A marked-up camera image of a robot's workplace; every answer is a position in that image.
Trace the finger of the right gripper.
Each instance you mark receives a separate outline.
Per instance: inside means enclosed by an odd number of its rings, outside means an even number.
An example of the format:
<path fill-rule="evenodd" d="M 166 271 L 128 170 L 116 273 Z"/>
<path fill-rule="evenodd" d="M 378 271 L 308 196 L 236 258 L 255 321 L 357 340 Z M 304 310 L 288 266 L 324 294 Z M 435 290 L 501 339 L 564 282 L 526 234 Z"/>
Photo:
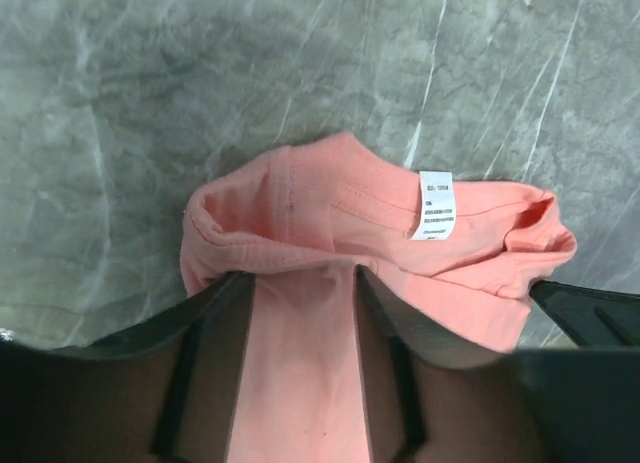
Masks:
<path fill-rule="evenodd" d="M 639 296 L 539 281 L 533 301 L 579 347 L 638 347 Z"/>

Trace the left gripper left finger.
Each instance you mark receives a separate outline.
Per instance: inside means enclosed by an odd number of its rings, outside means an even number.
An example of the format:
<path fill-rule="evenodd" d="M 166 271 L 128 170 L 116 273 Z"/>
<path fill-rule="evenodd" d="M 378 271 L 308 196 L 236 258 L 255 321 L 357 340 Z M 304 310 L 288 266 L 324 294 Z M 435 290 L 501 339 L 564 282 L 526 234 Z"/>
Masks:
<path fill-rule="evenodd" d="M 5 462 L 224 462 L 255 279 L 228 274 L 86 346 L 1 345 Z"/>

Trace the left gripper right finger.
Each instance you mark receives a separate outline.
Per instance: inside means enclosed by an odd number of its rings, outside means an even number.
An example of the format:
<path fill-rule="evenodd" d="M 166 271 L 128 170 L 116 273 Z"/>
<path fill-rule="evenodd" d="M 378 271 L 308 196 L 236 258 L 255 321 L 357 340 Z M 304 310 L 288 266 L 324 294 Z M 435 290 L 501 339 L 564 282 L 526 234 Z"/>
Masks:
<path fill-rule="evenodd" d="M 639 346 L 492 351 L 355 273 L 374 462 L 635 462 Z"/>

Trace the pink t shirt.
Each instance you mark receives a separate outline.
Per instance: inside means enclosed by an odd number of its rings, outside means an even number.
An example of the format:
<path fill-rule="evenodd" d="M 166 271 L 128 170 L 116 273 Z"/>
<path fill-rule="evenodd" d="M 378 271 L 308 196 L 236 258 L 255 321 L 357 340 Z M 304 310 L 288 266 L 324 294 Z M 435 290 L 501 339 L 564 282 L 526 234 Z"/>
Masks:
<path fill-rule="evenodd" d="M 190 198 L 180 266 L 189 294 L 230 271 L 256 277 L 228 458 L 365 462 L 354 273 L 460 336 L 512 350 L 528 290 L 576 252 L 553 193 L 514 182 L 452 182 L 443 240 L 414 240 L 419 174 L 353 135 L 285 146 Z"/>

